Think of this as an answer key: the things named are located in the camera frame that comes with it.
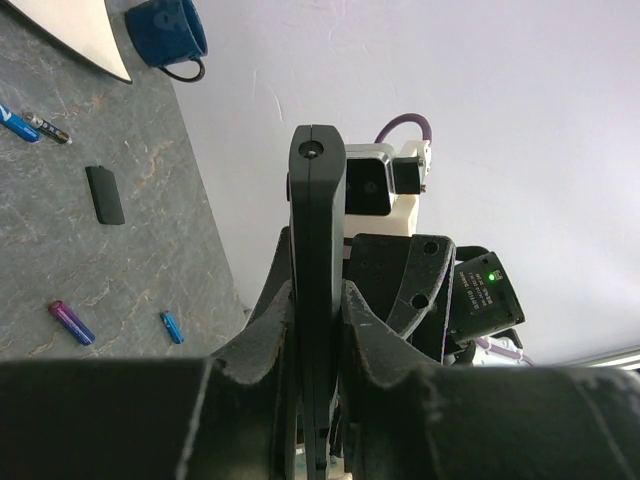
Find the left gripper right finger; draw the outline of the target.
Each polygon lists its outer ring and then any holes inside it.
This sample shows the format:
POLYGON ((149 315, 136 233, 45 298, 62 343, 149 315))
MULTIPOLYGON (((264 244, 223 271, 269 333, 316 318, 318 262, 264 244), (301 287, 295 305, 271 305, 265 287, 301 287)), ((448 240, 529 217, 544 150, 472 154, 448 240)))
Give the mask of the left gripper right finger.
POLYGON ((344 465, 356 479, 635 479, 639 377, 613 368, 443 366, 357 287, 342 294, 344 465))

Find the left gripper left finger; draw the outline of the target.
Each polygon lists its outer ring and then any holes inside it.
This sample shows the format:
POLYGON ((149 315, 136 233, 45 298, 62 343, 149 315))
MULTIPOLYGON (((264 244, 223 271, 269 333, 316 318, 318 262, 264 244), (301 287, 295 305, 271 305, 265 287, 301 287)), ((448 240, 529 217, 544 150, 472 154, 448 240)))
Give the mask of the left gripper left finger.
POLYGON ((291 479, 291 287, 206 357, 1 366, 5 479, 291 479))

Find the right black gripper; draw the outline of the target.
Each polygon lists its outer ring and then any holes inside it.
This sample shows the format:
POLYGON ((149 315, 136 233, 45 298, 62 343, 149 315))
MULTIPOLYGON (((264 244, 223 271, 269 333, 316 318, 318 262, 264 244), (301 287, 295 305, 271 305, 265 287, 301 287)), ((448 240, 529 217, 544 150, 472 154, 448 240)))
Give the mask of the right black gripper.
MULTIPOLYGON (((447 236, 359 234, 346 278, 373 313, 413 345, 443 345, 449 323, 456 247, 447 236)), ((261 317, 291 282, 290 227, 279 235, 261 294, 249 317, 261 317)))

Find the black remote battery cover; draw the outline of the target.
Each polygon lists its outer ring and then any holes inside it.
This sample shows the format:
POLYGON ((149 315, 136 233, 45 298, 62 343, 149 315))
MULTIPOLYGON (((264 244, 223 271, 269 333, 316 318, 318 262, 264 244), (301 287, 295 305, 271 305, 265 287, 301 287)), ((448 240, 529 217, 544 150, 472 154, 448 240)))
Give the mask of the black remote battery cover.
POLYGON ((97 220, 103 225, 125 224, 115 175, 103 166, 85 168, 97 220))

